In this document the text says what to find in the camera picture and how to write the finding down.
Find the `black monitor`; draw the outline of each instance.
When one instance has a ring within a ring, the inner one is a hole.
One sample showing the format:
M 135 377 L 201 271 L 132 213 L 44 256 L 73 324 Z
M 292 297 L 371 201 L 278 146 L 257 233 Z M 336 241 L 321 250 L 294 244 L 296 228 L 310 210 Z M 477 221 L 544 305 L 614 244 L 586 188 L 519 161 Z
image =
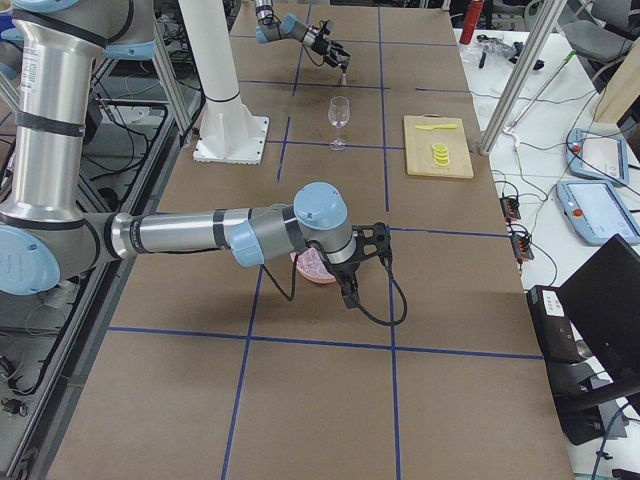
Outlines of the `black monitor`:
M 613 380 L 602 384 L 585 365 L 574 365 L 575 383 L 570 385 L 566 368 L 548 365 L 552 387 L 554 381 L 565 382 L 561 392 L 554 392 L 562 426 L 570 440 L 580 444 L 603 435 L 607 418 L 617 410 L 616 399 L 626 397 L 640 413 L 640 256 L 615 235 L 562 284 L 557 295 Z M 624 430 L 614 436 L 624 436 Z

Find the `red cylinder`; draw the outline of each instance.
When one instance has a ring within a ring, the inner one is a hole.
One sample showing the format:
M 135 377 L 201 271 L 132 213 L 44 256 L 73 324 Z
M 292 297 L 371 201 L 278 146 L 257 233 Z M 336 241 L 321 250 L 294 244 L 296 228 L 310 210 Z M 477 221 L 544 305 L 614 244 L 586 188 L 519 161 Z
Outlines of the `red cylinder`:
M 463 45 L 469 45 L 473 32 L 476 29 L 476 24 L 482 13 L 482 7 L 484 6 L 484 0 L 471 0 L 469 8 L 467 8 L 467 15 L 464 17 L 464 26 L 462 27 L 462 35 L 460 36 L 460 43 Z

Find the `yellow knife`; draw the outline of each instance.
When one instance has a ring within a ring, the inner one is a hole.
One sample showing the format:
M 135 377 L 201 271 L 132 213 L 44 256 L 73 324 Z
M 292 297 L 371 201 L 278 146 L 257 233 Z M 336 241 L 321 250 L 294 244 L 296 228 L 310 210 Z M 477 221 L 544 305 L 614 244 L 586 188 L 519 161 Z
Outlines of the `yellow knife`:
M 440 125 L 416 125 L 416 128 L 418 130 L 453 130 L 455 128 L 458 128 L 458 125 L 456 123 L 443 123 Z

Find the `blue and white device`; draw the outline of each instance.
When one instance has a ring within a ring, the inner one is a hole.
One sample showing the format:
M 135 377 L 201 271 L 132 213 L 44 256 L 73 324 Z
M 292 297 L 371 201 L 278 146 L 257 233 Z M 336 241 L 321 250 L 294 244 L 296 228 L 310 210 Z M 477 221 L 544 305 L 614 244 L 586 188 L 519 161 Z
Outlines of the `blue and white device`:
M 597 180 L 614 178 L 629 185 L 627 141 L 621 135 L 602 135 L 576 128 L 569 134 L 569 146 L 567 163 L 574 175 Z
M 640 227 L 607 180 L 558 182 L 558 199 L 576 233 L 590 245 L 604 245 L 616 233 L 640 244 Z

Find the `table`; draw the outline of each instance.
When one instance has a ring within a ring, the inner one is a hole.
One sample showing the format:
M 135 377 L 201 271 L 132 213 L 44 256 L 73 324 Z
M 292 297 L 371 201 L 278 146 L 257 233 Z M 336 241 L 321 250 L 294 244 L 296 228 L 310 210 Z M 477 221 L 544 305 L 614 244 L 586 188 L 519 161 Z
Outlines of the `table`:
M 493 37 L 502 37 L 506 43 L 514 41 L 526 41 L 527 33 L 524 32 L 496 32 L 478 31 L 476 34 L 486 34 Z M 462 58 L 465 74 L 469 82 L 469 88 L 475 94 L 499 95 L 504 88 L 506 80 L 511 73 L 513 65 L 504 59 L 489 57 L 483 69 L 478 68 L 476 47 L 461 46 Z M 521 96 L 533 96 L 548 75 L 555 70 L 562 59 L 569 53 L 571 47 L 566 39 L 560 34 L 551 34 L 540 58 L 546 62 L 544 69 L 533 72 L 527 80 L 525 89 Z M 593 86 L 588 75 L 577 61 L 572 60 L 562 70 L 560 75 L 550 85 L 548 90 L 542 95 L 544 100 L 564 101 L 566 99 L 577 98 L 564 102 L 560 105 L 552 103 L 538 102 L 526 114 L 516 128 L 516 133 L 523 142 L 539 147 L 548 147 L 561 144 L 547 151 L 539 151 L 530 146 L 522 145 L 518 148 L 518 156 L 522 166 L 522 172 L 518 166 L 518 159 L 514 151 L 513 139 L 507 135 L 502 135 L 495 149 L 491 152 L 491 167 L 494 179 L 497 182 L 507 180 L 513 183 L 521 194 L 528 196 L 521 198 L 522 220 L 519 222 L 532 230 L 535 225 L 533 241 L 540 248 L 544 249 L 557 264 L 556 268 L 551 260 L 544 256 L 539 250 L 534 249 L 536 259 L 527 262 L 522 269 L 522 285 L 525 290 L 533 285 L 547 285 L 554 278 L 554 285 L 561 285 L 575 270 L 577 270 L 595 251 L 597 247 L 584 244 L 574 233 L 572 227 L 566 220 L 562 207 L 555 195 L 555 184 L 561 179 L 575 178 L 566 170 L 566 158 L 564 141 L 567 132 L 571 129 L 573 122 L 576 128 L 586 128 L 605 134 L 618 132 L 615 125 L 605 125 L 593 123 L 591 114 L 592 107 L 597 104 L 599 97 L 593 96 Z M 511 118 L 515 118 L 520 109 L 526 105 L 526 100 L 518 102 Z M 474 95 L 474 106 L 481 128 L 487 125 L 493 107 L 497 99 Z M 638 164 L 631 149 L 628 149 L 629 161 Z M 640 172 L 630 170 L 631 186 L 635 189 L 640 187 Z M 539 187 L 544 193 L 550 194 L 549 201 L 544 204 L 533 195 L 543 196 L 539 190 L 531 184 Z M 499 195 L 503 192 L 502 183 L 496 183 Z M 640 208 L 640 197 L 628 189 L 617 189 L 629 209 Z M 514 193 L 510 186 L 504 187 L 507 195 Z M 640 247 L 634 246 L 637 252 Z M 602 367 L 595 359 L 590 359 L 589 363 L 594 371 L 602 371 Z M 632 409 L 625 410 L 625 414 L 637 417 Z M 631 423 L 628 427 L 628 439 L 610 440 L 607 443 L 606 451 L 613 455 L 612 461 L 602 461 L 600 472 L 610 474 L 612 468 L 624 468 L 631 471 L 640 471 L 640 457 L 637 452 L 640 449 L 640 425 Z M 567 442 L 569 454 L 575 472 L 591 473 L 595 461 L 594 452 L 599 448 L 600 440 L 593 440 L 580 447 L 574 447 Z
M 329 181 L 354 223 L 391 226 L 409 318 L 382 328 L 302 281 L 287 303 L 224 253 L 139 258 L 48 478 L 572 478 L 488 160 L 472 154 L 472 181 L 405 173 L 405 114 L 461 117 L 480 138 L 447 14 L 287 9 L 336 20 L 350 86 L 296 43 L 257 47 L 243 5 L 232 47 L 243 101 L 270 117 L 264 158 L 186 151 L 159 210 L 268 205 Z M 333 152 L 326 108 L 345 91 L 349 147 Z M 291 263 L 269 268 L 286 279 Z M 386 315 L 384 271 L 359 280 Z

